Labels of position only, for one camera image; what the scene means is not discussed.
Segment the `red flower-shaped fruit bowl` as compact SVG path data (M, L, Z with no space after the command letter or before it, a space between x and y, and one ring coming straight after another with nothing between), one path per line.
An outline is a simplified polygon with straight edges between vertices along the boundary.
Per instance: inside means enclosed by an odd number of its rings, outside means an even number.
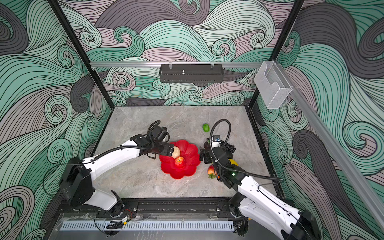
M175 159L167 156L160 156L161 170L165 174L169 174L173 179L182 179L195 174L197 167L200 165L199 150L196 145L189 143L186 140L171 142L181 151L181 157L185 159L185 166L181 169L175 166Z

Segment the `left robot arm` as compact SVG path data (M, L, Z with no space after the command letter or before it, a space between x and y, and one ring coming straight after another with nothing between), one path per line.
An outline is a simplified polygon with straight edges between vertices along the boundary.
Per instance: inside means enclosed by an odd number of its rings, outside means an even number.
M180 149L166 142L167 128L154 123L144 135L131 137L122 145L99 155L81 160L75 157L67 164L59 187L71 207L89 205L104 210L112 218L125 210L123 200L115 191L109 193L94 188L93 182L105 172L142 155L179 157Z

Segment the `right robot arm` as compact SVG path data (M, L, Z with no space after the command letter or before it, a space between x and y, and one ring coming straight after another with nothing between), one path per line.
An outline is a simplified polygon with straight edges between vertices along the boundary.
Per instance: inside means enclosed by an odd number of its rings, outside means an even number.
M322 238L313 214L300 211L274 196L251 174L233 165L223 148L200 149L200 160L214 167L218 181L236 191L230 199L230 211L233 216L252 219L280 240Z

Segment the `green lime fruit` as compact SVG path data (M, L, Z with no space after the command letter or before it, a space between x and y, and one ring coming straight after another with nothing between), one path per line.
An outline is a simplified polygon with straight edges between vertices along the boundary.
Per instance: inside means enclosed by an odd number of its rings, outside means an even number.
M210 131L210 125L209 124L203 124L202 128L203 128L203 131L206 133L208 133Z

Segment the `dark purple mangosteen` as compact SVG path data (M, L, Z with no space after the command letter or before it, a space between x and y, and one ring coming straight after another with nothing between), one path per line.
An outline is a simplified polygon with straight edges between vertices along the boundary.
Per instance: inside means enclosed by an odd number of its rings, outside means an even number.
M210 147L210 142L209 142L209 141L206 141L206 142L204 143L204 149L205 149L205 150L210 150L210 149L211 149L211 147Z

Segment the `black grape bunch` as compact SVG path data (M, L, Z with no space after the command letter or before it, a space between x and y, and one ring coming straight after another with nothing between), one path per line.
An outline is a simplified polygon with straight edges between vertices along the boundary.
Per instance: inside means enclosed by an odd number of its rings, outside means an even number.
M229 143L224 144L224 149L226 152L234 153L236 151L236 148L234 145L231 145Z

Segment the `red yellow apple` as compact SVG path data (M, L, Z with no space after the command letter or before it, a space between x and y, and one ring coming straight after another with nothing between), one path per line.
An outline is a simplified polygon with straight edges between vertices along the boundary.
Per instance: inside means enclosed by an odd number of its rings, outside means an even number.
M215 179L217 177L217 172L216 172L213 165L209 166L209 168L207 170L207 174L208 174L210 179Z

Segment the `black perforated wall tray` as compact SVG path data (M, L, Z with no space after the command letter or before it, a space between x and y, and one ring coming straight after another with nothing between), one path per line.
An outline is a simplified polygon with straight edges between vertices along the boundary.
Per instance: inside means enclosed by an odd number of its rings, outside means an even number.
M220 83L224 79L222 65L161 65L160 80L163 83Z

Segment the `clear plastic wall bin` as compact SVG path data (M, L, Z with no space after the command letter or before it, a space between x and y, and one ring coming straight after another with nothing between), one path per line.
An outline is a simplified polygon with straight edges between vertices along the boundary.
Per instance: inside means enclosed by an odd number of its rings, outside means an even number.
M292 91L283 66L275 61L264 61L254 81L269 110L278 109Z

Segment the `aluminium rail back wall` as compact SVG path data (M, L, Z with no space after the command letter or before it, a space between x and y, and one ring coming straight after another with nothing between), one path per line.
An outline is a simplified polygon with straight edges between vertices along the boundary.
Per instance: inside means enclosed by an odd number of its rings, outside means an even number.
M97 61L90 62L92 68L159 68L161 65L168 65L170 68L173 65L222 65L223 68L241 68L241 69L253 69L259 68L261 63L247 63L247 62L108 62Z

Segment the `aluminium rail wall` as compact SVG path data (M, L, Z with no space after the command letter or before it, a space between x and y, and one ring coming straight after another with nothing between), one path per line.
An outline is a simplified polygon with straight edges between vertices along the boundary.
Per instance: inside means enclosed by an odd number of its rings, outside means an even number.
M223 68L241 68L241 69L253 69L259 68L261 63L247 63L247 62L108 62L97 61L90 62L92 68L159 68L161 65L168 65L170 68L173 65L222 65Z
M302 113L326 145L380 228L384 227L384 192L372 187L384 171L384 126L372 122L384 114L373 107L356 110L350 103L351 77L346 67L321 66L306 74L295 66L278 64Z

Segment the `aluminium rail right wall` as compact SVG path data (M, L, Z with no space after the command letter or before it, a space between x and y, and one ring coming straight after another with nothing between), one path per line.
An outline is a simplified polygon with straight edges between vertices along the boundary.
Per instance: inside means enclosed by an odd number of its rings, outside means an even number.
M384 171L384 126L372 122L384 114L373 107L356 110L350 103L351 77L346 67L321 66L306 74L295 66L278 64L302 113L326 145L380 228L384 227L384 192L372 187Z

